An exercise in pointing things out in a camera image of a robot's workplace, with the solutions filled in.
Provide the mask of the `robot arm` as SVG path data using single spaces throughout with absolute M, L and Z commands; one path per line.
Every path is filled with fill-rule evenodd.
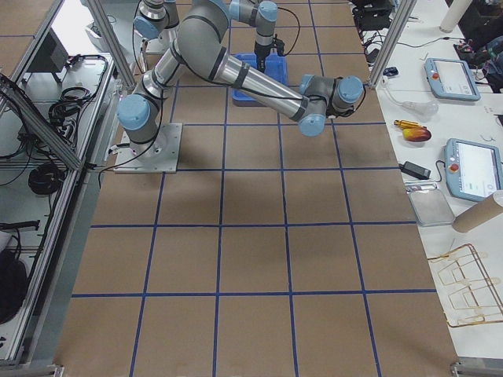
M 265 60 L 280 49 L 275 35 L 278 7 L 272 1 L 194 1 L 153 69 L 134 92 L 119 102 L 117 118 L 129 138 L 134 159 L 156 158 L 166 144 L 161 136 L 160 112 L 174 84 L 185 71 L 205 82 L 245 92 L 260 104 L 296 122 L 308 137 L 319 135 L 328 118 L 348 117 L 365 97 L 356 76 L 329 78 L 304 75 L 299 91 L 265 73 Z M 223 40 L 232 20 L 255 28 L 255 65 L 232 56 Z
M 171 84 L 178 77 L 181 65 L 209 82 L 221 79 L 239 88 L 246 79 L 264 78 L 266 59 L 275 47 L 274 29 L 277 4 L 272 1 L 194 1 L 183 19 L 178 17 L 174 1 L 140 1 L 134 28 L 151 40 L 164 31 L 170 32 L 167 49 L 144 83 L 157 89 Z M 246 64 L 232 71 L 239 63 L 222 44 L 230 21 L 237 20 L 255 28 L 256 69 Z

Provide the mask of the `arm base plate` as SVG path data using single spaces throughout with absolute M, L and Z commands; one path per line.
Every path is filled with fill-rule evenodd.
M 183 125 L 163 122 L 153 146 L 137 158 L 149 143 L 140 146 L 133 143 L 121 148 L 116 155 L 113 169 L 118 174 L 175 174 L 178 169 Z
M 157 38 L 148 39 L 141 36 L 141 55 L 163 55 L 171 46 L 171 43 L 176 39 L 178 31 L 176 29 L 168 29 L 162 31 Z

